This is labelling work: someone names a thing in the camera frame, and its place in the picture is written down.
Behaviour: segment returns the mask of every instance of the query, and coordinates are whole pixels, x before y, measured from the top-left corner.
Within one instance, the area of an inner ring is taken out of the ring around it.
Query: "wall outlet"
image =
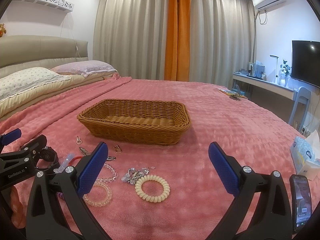
[[[310,134],[311,134],[311,132],[308,131],[308,130],[306,130],[303,135],[304,135],[305,137],[308,137]]]

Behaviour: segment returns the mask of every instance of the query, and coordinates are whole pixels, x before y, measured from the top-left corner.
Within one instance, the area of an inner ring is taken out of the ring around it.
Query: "book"
[[[233,91],[230,91],[228,89],[221,89],[219,88],[219,91],[221,91],[222,93],[226,94],[227,96],[236,96],[238,98],[245,98],[245,99],[248,99],[247,97],[243,96],[243,95],[239,95],[237,92],[233,92]]]

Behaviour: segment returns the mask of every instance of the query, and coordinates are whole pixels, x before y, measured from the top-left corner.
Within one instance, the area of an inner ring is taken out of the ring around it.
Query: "white coil bracelet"
[[[148,180],[154,180],[159,182],[162,186],[163,186],[163,193],[160,196],[149,196],[148,194],[144,193],[142,190],[142,184],[145,181]],[[139,197],[141,197],[142,199],[149,201],[149,202],[161,202],[164,201],[170,194],[170,187],[168,182],[157,176],[157,175],[145,175],[143,177],[141,177],[140,179],[137,180],[137,183],[135,184],[135,189],[136,189],[136,193],[139,195]]]

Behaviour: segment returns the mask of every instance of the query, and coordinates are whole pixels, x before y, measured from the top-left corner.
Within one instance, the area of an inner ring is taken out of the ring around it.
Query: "beige headboard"
[[[87,41],[37,35],[0,38],[0,78],[26,68],[53,68],[85,60],[88,60]]]

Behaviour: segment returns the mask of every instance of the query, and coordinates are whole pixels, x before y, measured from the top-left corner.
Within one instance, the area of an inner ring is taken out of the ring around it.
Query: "floral pillowcase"
[[[87,77],[91,74],[102,72],[116,72],[117,70],[108,63],[98,60],[78,61],[63,64],[51,69],[52,71],[61,75],[78,74]]]
[[[43,67],[23,69],[0,78],[0,102],[35,87],[69,79],[71,77],[59,75]]]

